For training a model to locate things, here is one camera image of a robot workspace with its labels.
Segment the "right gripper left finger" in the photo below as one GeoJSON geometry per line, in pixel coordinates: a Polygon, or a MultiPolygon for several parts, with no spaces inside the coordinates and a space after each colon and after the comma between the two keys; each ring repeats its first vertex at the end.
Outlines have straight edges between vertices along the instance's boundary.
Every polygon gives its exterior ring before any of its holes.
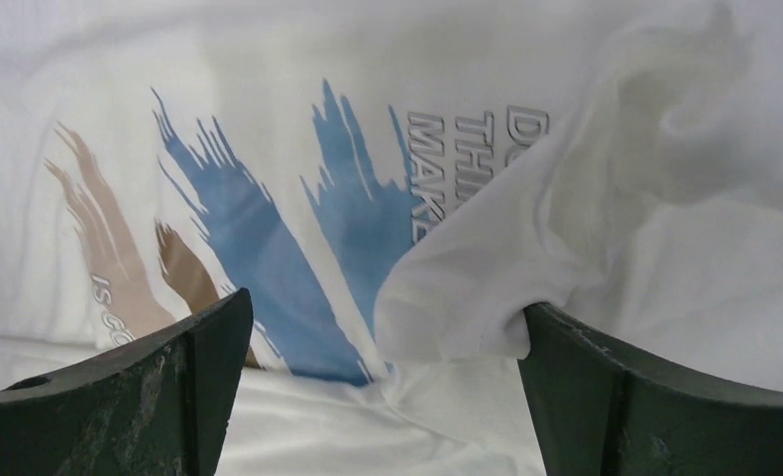
{"type": "Polygon", "coordinates": [[[0,475],[212,475],[253,328],[247,290],[0,391],[0,475]]]}

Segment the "white printed t-shirt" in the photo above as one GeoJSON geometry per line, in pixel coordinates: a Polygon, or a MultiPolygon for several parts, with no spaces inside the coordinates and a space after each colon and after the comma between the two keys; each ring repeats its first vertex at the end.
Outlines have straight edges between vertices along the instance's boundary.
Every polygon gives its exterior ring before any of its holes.
{"type": "Polygon", "coordinates": [[[783,1],[0,1],[0,391],[242,289],[220,475],[550,475],[538,303],[783,393],[783,1]]]}

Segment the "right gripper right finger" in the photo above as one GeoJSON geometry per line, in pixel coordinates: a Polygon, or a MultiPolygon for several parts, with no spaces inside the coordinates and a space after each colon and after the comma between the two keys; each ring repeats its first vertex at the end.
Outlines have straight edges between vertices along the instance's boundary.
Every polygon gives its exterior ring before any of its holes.
{"type": "Polygon", "coordinates": [[[547,304],[518,363],[550,475],[783,475],[783,393],[718,378],[547,304]]]}

